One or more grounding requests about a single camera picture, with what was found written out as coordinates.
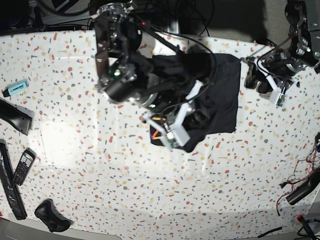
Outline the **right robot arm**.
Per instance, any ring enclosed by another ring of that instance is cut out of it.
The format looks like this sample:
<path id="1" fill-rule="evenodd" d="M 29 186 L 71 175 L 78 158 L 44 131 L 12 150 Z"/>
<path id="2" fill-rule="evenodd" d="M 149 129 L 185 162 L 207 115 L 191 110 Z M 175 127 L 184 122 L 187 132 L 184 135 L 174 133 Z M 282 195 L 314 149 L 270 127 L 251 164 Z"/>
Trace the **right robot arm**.
<path id="1" fill-rule="evenodd" d="M 142 120 L 168 131 L 175 125 L 188 130 L 210 121 L 201 96 L 214 64 L 207 53 L 187 53 L 157 34 L 144 21 L 136 21 L 128 0 L 99 0 L 90 11 L 95 22 L 97 89 L 112 103 L 132 103 L 145 109 Z M 173 55 L 147 57 L 139 52 L 143 34 L 173 51 Z"/>

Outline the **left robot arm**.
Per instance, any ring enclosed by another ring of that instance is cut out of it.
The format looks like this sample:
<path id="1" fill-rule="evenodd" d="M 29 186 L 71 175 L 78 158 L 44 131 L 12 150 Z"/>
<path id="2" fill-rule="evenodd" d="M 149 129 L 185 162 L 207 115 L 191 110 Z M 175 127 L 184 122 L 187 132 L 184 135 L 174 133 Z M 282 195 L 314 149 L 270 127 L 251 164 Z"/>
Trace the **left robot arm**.
<path id="1" fill-rule="evenodd" d="M 246 57 L 249 70 L 244 82 L 247 89 L 260 94 L 279 90 L 285 94 L 294 84 L 293 77 L 306 67 L 320 71 L 320 2 L 289 0 L 285 16 L 290 24 L 288 38 L 279 45 L 273 43 L 268 52 Z"/>

